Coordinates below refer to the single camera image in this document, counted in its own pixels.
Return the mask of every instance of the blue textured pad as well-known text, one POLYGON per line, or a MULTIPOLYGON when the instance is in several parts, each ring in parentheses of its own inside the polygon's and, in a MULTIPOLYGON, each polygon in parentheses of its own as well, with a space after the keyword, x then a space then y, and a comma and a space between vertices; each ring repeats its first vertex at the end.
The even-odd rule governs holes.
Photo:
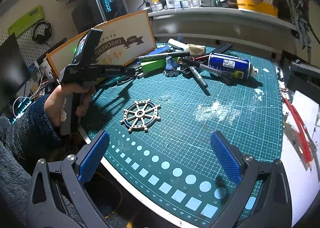
POLYGON ((211 134, 210 144, 229 181, 239 185, 241 181, 240 166, 227 146, 215 132, 211 134))
POLYGON ((79 167, 78 180, 80 184, 84 184, 91 180, 94 172, 96 171, 103 155, 109 147, 109 134, 104 132, 96 144, 93 146, 91 151, 87 154, 86 158, 82 161, 79 167))

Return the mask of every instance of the ship wheel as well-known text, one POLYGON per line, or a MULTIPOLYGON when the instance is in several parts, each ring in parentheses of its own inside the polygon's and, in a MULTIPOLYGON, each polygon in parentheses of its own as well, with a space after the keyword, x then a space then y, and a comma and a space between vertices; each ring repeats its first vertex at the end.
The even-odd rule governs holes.
POLYGON ((134 104, 129 106, 128 109, 124 109, 123 119, 121 124, 128 128, 129 132, 132 131, 148 131, 148 128, 152 126, 155 121, 160 121, 158 116, 158 109, 160 105, 155 105, 148 100, 134 101, 134 104))

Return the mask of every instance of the green box on pegboard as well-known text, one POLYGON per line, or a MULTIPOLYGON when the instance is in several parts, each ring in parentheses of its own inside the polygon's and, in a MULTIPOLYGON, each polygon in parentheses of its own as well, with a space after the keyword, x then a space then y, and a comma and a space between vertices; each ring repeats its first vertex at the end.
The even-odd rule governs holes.
POLYGON ((16 37, 18 38, 21 34, 26 32, 28 29, 30 29, 31 26, 33 26, 36 22, 42 20, 43 18, 44 17, 41 6, 36 6, 25 15, 20 17, 17 21, 15 21, 8 28, 8 34, 10 36, 11 34, 15 33, 16 37))

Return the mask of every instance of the green cutting mat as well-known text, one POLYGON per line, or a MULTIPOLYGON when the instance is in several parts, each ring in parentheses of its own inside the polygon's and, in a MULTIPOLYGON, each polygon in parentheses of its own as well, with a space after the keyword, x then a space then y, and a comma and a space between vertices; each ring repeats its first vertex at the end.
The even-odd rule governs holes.
MULTIPOLYGON (((235 187, 212 153, 212 131, 220 130, 243 154, 259 161, 272 162, 281 154, 282 107, 274 65, 230 53, 259 68, 256 81, 227 86, 202 72, 208 84, 204 93, 193 78, 152 75, 98 91, 81 121, 90 139, 101 129, 109 132, 105 158, 126 180, 163 209, 198 227, 214 219, 235 187), (119 124, 123 109, 148 98, 161 104, 161 121, 148 133, 129 134, 119 124)), ((259 187, 257 182, 244 216, 259 187)))

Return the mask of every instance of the blue fuzzy sleeve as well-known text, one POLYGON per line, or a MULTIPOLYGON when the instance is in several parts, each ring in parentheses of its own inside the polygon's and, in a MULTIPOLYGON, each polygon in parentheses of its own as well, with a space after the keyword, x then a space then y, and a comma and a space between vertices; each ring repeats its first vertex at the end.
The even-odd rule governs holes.
POLYGON ((19 120, 2 131, 7 147, 14 152, 16 160, 29 173, 32 173, 37 160, 47 151, 61 145, 61 139, 44 111, 47 98, 48 95, 39 98, 19 120))

